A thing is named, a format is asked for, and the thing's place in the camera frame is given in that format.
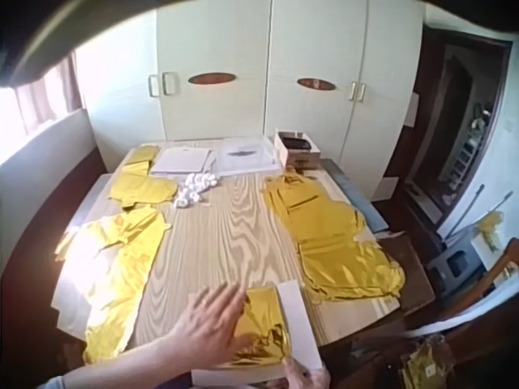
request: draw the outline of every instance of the cardboard box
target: cardboard box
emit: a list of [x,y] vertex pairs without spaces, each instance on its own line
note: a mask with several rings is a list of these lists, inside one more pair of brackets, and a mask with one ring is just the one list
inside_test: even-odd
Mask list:
[[[310,143],[311,149],[288,149],[281,140],[283,137],[305,139]],[[317,169],[320,165],[321,151],[304,132],[277,131],[276,135],[274,136],[274,147],[277,150],[279,161],[285,167],[285,169],[287,167],[292,167],[295,169]]]

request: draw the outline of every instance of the hand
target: hand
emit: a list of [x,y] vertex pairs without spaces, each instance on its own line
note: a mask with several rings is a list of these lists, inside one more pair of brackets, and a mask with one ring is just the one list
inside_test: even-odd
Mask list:
[[246,292],[239,285],[223,284],[204,289],[180,316],[164,339],[172,363],[187,372],[231,361],[235,352],[249,347],[254,336],[234,337],[245,304]]
[[271,389],[329,389],[330,374],[323,366],[322,369],[303,373],[301,366],[292,358],[283,361],[286,378],[268,383]]

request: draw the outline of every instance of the wood grain surface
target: wood grain surface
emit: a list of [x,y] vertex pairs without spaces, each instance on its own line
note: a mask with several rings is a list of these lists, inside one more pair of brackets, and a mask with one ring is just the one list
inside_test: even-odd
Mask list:
[[[157,143],[161,147],[218,147],[218,140]],[[120,204],[107,199],[111,182],[100,194],[88,220],[121,211]],[[165,232],[153,264],[129,347],[146,344],[166,334],[187,305],[188,296],[206,286],[239,282],[247,287],[277,284],[296,279],[302,286],[301,268],[288,231],[267,209],[261,190],[264,179],[275,173],[252,173],[223,177],[220,185],[204,193],[204,203],[176,209],[172,203],[158,208],[172,228]],[[322,170],[307,176],[320,182],[332,199],[348,202],[335,182]],[[366,230],[359,239],[375,239]],[[74,294],[73,277],[61,277],[54,300],[61,304],[58,327],[73,336],[84,331],[88,303]],[[69,284],[66,297],[60,284]],[[318,345],[348,336],[398,308],[392,297],[344,302],[310,303],[303,299]]]

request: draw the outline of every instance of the gold foil piece on floor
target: gold foil piece on floor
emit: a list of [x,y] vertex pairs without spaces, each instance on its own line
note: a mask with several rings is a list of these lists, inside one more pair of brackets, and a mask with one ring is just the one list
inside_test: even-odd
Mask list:
[[66,258],[84,253],[82,260],[101,261],[104,248],[122,243],[108,273],[98,276],[87,295],[92,305],[85,334],[87,363],[116,357],[126,348],[153,260],[169,227],[160,212],[144,207],[85,224],[75,233]]
[[354,207],[331,200],[321,185],[296,173],[269,178],[264,198],[297,244],[315,302],[398,296],[404,272],[376,242],[355,240],[366,221]]
[[157,204],[170,201],[177,193],[177,183],[148,176],[157,153],[156,146],[135,149],[112,185],[109,197],[120,201],[123,208],[134,207],[136,203]]
[[290,355],[290,338],[276,287],[247,291],[247,302],[234,334],[255,334],[256,340],[250,348],[237,352],[223,368],[275,365]]

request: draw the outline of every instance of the wardrobe door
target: wardrobe door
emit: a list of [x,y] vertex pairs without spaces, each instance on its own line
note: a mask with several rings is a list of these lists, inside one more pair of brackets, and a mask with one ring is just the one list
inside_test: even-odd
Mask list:
[[122,22],[76,51],[79,89],[106,168],[165,140],[157,78],[157,11]]
[[261,135],[270,0],[198,0],[158,10],[168,139]]
[[273,0],[265,132],[307,132],[339,160],[354,105],[367,0]]
[[366,48],[340,167],[370,198],[397,145],[422,38],[423,4],[369,0]]

